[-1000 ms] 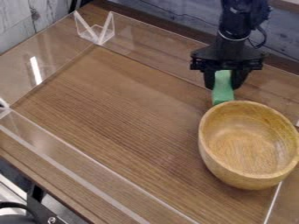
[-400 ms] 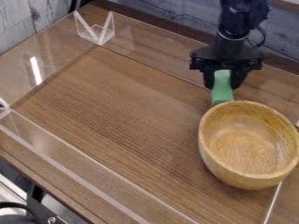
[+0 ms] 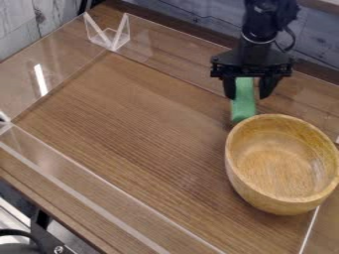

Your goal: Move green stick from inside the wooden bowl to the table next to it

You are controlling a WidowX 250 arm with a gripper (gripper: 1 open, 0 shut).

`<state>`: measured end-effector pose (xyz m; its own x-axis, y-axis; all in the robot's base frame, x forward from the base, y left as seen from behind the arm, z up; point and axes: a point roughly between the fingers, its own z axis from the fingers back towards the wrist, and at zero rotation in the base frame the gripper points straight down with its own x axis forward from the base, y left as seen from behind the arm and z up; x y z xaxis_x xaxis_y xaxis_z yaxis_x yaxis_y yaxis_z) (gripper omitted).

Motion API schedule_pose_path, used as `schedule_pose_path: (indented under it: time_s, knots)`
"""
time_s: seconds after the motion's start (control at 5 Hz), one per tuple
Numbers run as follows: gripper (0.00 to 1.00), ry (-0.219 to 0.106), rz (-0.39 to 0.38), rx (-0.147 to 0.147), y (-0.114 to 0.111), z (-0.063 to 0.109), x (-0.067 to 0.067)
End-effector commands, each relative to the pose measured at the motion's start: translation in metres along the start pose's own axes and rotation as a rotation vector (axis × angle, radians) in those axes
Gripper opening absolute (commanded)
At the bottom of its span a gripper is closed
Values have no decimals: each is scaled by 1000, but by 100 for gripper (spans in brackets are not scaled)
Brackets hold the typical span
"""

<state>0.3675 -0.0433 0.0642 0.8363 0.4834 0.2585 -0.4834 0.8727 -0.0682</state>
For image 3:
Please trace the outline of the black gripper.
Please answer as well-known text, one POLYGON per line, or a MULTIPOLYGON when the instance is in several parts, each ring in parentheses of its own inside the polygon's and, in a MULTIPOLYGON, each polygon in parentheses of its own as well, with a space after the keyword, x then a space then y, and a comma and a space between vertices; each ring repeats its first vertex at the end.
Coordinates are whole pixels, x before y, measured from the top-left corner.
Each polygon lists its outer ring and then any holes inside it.
POLYGON ((293 58, 271 48, 271 44, 255 44, 241 40, 239 45, 211 57, 211 77, 223 78, 225 94, 237 98, 235 77, 262 77, 259 98, 270 97, 282 76, 291 76, 293 58))

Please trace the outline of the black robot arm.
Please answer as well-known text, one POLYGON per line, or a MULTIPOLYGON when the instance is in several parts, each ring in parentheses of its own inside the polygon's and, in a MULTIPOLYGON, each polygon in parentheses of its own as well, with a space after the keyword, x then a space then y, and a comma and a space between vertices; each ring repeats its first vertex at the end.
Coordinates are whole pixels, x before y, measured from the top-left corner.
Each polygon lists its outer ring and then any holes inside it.
POLYGON ((237 80, 241 77, 259 79, 259 98, 270 97, 278 83, 293 74, 294 59, 287 54, 295 42, 275 50, 279 32, 295 38, 289 25, 301 10, 297 0, 245 0, 246 13, 238 45, 211 57, 211 77, 223 82, 225 94, 237 99, 237 80))

